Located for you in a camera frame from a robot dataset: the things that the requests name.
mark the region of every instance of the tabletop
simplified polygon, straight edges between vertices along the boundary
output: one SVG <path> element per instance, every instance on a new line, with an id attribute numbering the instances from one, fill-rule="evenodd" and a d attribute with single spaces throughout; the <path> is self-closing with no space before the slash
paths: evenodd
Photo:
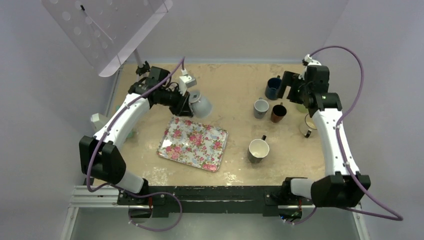
<path id="1" fill-rule="evenodd" d="M 151 64 L 172 71 L 176 64 Z M 126 167 L 149 181 L 152 186 L 258 186 L 280 185 L 286 177 L 319 180 L 324 176 L 324 157 L 319 135 L 305 138 L 299 130 L 306 113 L 285 99 L 265 97 L 267 80 L 282 76 L 284 71 L 299 73 L 301 64 L 186 64 L 189 74 L 197 79 L 198 89 L 213 104 L 212 113 L 204 119 L 191 120 L 228 131 L 221 165 L 211 172 L 168 160 L 157 155 L 164 131 L 172 118 L 168 107 L 154 105 L 135 125 L 133 137 L 126 140 L 120 153 Z M 127 91 L 136 81 L 136 64 L 125 64 L 115 92 L 113 111 L 123 103 Z M 177 71 L 173 79 L 181 75 Z M 253 115 L 253 104 L 263 98 L 269 110 L 262 119 Z M 279 123 L 270 120 L 275 105 L 287 108 Z M 266 135 L 269 154 L 260 163 L 247 159 L 253 139 Z"/>

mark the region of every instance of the floral tray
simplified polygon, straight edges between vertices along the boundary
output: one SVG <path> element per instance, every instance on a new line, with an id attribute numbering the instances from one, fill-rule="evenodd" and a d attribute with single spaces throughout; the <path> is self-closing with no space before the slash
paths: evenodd
<path id="1" fill-rule="evenodd" d="M 157 154 L 163 158 L 216 172 L 220 168 L 228 132 L 222 128 L 172 117 Z"/>

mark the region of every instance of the teal object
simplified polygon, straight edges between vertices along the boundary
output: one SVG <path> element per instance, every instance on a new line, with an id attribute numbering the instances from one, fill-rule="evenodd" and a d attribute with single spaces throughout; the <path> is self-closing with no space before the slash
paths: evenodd
<path id="1" fill-rule="evenodd" d="M 118 106 L 116 106 L 116 112 L 118 112 L 118 109 L 121 107 L 121 105 L 118 105 Z M 130 139 L 130 138 L 132 138 L 132 137 L 134 137 L 134 130 L 131 130 L 129 133 L 128 133 L 128 136 L 126 136 L 126 139 Z"/>

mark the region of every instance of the cup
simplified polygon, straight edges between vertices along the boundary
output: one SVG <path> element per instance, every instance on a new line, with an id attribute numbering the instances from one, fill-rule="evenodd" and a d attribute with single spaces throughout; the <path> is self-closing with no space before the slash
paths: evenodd
<path id="1" fill-rule="evenodd" d="M 212 112 L 213 107 L 211 102 L 205 96 L 203 96 L 199 90 L 190 92 L 188 102 L 190 103 L 190 107 L 196 118 L 206 118 Z"/>
<path id="2" fill-rule="evenodd" d="M 310 138 L 317 131 L 314 121 L 306 114 L 304 121 L 299 125 L 299 131 L 305 138 Z"/>
<path id="3" fill-rule="evenodd" d="M 268 109 L 270 109 L 270 104 L 260 97 L 258 100 L 254 102 L 253 105 L 253 115 L 257 119 L 261 119 L 265 116 Z"/>
<path id="4" fill-rule="evenodd" d="M 265 88 L 265 96 L 269 100 L 278 99 L 278 93 L 279 93 L 279 88 L 281 86 L 281 83 L 282 83 L 282 80 L 279 75 L 277 77 L 273 77 L 268 80 L 268 83 L 266 84 L 266 88 Z"/>
<path id="5" fill-rule="evenodd" d="M 275 105 L 272 108 L 271 121 L 273 123 L 278 123 L 279 121 L 281 121 L 281 119 L 284 118 L 286 114 L 287 114 L 287 109 L 283 106 L 283 103 L 280 103 L 279 105 Z"/>
<path id="6" fill-rule="evenodd" d="M 263 135 L 262 139 L 254 139 L 250 142 L 247 150 L 247 159 L 252 164 L 260 163 L 270 152 L 270 146 L 265 141 L 266 138 L 267 136 Z"/>

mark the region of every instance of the blue mug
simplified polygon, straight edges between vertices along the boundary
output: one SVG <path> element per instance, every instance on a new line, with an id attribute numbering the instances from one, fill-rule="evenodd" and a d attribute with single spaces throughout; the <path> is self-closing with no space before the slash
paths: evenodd
<path id="1" fill-rule="evenodd" d="M 282 80 L 280 76 L 273 77 L 268 80 L 268 83 L 266 84 L 265 88 L 265 96 L 269 100 L 277 100 L 278 99 L 278 93 L 281 86 Z"/>

